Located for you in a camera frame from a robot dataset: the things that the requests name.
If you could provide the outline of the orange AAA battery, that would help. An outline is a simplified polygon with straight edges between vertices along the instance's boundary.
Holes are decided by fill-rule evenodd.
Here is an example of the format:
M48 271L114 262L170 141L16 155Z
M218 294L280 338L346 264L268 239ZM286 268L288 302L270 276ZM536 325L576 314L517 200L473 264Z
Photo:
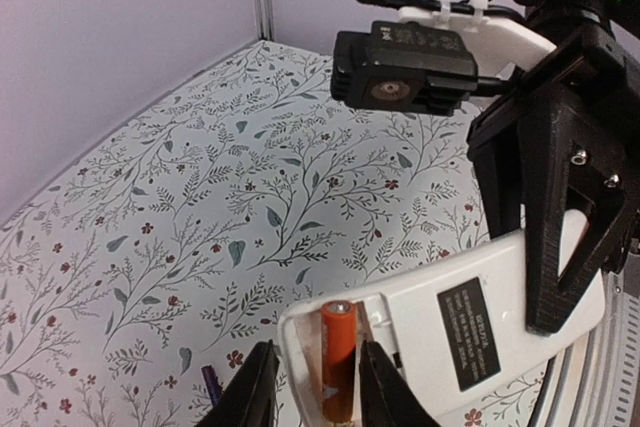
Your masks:
M357 311L353 303L333 300L321 308L322 414L333 424L353 416Z

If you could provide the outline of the dark purple AAA battery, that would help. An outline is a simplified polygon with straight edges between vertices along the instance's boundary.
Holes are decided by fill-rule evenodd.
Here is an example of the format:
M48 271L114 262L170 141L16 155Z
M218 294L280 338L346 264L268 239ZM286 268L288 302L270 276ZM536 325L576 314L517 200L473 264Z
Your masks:
M201 368L201 373L211 405L216 407L223 396L223 387L220 384L217 373L211 365L203 366Z

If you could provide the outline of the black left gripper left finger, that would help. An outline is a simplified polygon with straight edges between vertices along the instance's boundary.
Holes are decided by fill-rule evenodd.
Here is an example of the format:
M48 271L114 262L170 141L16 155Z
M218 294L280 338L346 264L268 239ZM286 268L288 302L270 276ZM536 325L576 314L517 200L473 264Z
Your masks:
M276 379L279 369L272 341L257 342L216 407L197 423L198 427L272 427L276 410Z

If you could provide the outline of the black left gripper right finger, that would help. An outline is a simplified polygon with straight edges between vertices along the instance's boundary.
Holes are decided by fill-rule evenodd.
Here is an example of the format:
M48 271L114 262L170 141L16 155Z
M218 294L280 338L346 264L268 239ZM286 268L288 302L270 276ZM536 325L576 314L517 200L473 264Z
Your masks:
M421 406L378 342L363 342L359 375L363 426L440 427Z

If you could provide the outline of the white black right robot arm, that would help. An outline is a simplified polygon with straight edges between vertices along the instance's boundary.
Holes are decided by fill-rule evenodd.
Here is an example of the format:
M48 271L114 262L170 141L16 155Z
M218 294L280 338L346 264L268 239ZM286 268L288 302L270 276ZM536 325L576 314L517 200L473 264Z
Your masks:
M639 64L615 39L639 0L514 0L555 44L476 118L468 156L489 233L525 231L526 325L558 332L639 224Z

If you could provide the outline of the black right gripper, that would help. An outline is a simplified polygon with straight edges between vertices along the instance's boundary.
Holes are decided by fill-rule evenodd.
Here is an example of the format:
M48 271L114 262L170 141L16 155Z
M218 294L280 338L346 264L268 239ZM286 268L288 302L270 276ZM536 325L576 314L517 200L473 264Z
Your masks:
M639 63L583 26L470 127L496 238L525 212L526 324L567 322L639 206Z

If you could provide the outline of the white remote control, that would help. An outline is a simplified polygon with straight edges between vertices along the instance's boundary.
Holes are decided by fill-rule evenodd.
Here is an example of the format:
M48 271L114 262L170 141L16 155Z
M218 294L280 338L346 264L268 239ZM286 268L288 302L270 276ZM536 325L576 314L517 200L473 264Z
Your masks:
M301 419L324 426L321 308L356 307L358 340L378 342L432 416L471 405L544 364L593 330L605 312L601 275L560 330L526 327L525 237L515 231L427 266L355 289L300 300L280 316L277 344Z

